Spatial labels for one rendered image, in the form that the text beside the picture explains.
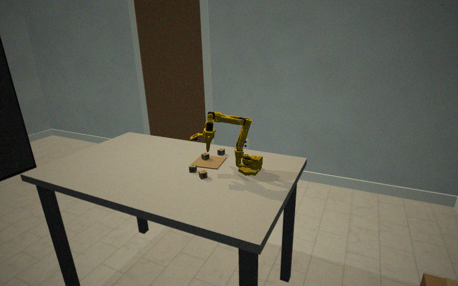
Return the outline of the tan flat mat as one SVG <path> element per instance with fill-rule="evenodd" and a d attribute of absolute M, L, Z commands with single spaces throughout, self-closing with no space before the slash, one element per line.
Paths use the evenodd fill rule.
<path fill-rule="evenodd" d="M 220 165 L 225 161 L 226 157 L 209 156 L 209 160 L 203 160 L 202 155 L 197 158 L 192 164 L 196 164 L 197 167 L 218 169 Z"/>

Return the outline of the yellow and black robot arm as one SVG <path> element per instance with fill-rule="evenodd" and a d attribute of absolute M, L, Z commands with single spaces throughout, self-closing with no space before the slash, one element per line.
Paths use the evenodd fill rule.
<path fill-rule="evenodd" d="M 239 116 L 229 116 L 221 114 L 221 112 L 208 112 L 208 119 L 205 123 L 206 132 L 213 132 L 213 122 L 223 122 L 223 123 L 231 123 L 234 125 L 242 125 L 242 129 L 240 131 L 236 148 L 235 150 L 235 157 L 236 157 L 236 166 L 239 168 L 239 172 L 243 175 L 253 175 L 256 174 L 262 169 L 262 166 L 258 168 L 258 159 L 261 156 L 249 156 L 248 154 L 244 154 L 243 146 L 245 144 L 245 140 L 247 137 L 247 133 L 250 128 L 251 119 L 248 117 L 242 118 Z M 240 138 L 241 137 L 241 138 Z M 239 143 L 240 140 L 240 143 Z M 242 160 L 241 160 L 242 158 Z M 247 168 L 243 168 L 247 167 Z M 257 169 L 258 168 L 258 169 Z"/>

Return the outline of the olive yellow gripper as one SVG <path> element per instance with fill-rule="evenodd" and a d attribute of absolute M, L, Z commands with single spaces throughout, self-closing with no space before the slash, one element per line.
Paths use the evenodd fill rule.
<path fill-rule="evenodd" d="M 190 141 L 192 141 L 192 140 L 196 141 L 199 136 L 203 136 L 205 138 L 205 141 L 206 141 L 206 151 L 209 152 L 210 144 L 211 144 L 212 139 L 215 136 L 215 132 L 216 132 L 215 129 L 213 129 L 213 132 L 206 132 L 206 128 L 204 128 L 203 133 L 197 133 L 197 134 L 191 136 Z"/>

